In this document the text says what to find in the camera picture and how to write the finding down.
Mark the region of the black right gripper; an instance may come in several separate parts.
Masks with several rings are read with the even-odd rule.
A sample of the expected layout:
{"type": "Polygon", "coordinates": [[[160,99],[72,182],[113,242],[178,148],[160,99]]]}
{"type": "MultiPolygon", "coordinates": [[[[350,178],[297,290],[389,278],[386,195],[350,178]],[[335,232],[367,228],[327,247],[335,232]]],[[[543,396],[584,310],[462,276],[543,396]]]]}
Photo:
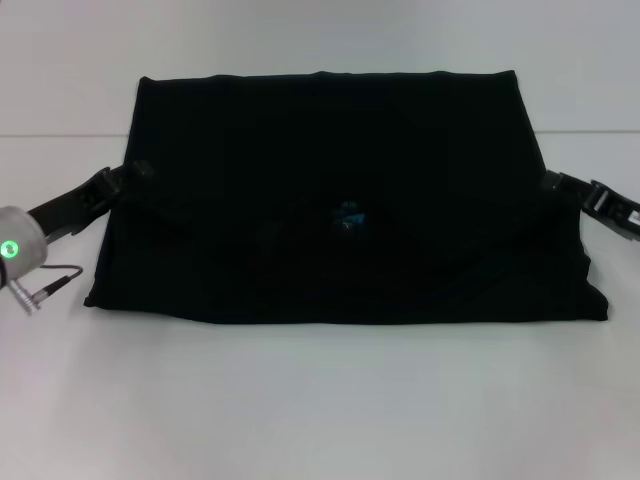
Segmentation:
{"type": "Polygon", "coordinates": [[[640,203],[618,194],[597,182],[585,182],[565,173],[547,170],[542,189],[575,195],[583,203],[583,211],[610,230],[630,241],[640,242],[640,203]]]}

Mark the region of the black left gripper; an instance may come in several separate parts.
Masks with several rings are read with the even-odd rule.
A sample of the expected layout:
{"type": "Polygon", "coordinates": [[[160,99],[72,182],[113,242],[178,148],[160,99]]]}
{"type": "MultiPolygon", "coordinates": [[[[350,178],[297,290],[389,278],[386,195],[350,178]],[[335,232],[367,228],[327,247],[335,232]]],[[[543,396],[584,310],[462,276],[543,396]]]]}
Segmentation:
{"type": "Polygon", "coordinates": [[[104,168],[79,187],[28,211],[51,244],[66,235],[77,235],[108,213],[129,191],[141,188],[154,175],[143,160],[104,168]]]}

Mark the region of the black shirt with FREE print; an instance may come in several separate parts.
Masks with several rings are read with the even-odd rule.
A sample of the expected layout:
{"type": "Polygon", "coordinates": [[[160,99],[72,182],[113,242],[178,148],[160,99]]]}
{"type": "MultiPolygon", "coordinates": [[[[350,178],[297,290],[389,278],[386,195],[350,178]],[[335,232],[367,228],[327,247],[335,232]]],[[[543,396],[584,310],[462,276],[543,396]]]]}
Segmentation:
{"type": "Polygon", "coordinates": [[[85,305],[221,324],[604,321],[514,72],[139,81],[85,305]]]}

